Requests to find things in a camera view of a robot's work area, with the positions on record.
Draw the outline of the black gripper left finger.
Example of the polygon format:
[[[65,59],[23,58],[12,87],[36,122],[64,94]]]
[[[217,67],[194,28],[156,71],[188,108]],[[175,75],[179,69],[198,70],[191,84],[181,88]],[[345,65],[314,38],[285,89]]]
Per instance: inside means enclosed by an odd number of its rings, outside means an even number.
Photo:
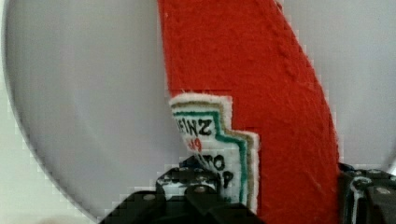
[[[265,224],[220,195],[220,176],[194,157],[156,180],[156,189],[128,196],[99,224]]]

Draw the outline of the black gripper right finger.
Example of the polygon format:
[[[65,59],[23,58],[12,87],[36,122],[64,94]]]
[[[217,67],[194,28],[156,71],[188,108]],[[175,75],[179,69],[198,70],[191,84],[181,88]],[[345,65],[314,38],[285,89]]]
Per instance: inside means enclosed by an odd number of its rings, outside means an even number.
[[[396,224],[395,176],[339,164],[339,224]]]

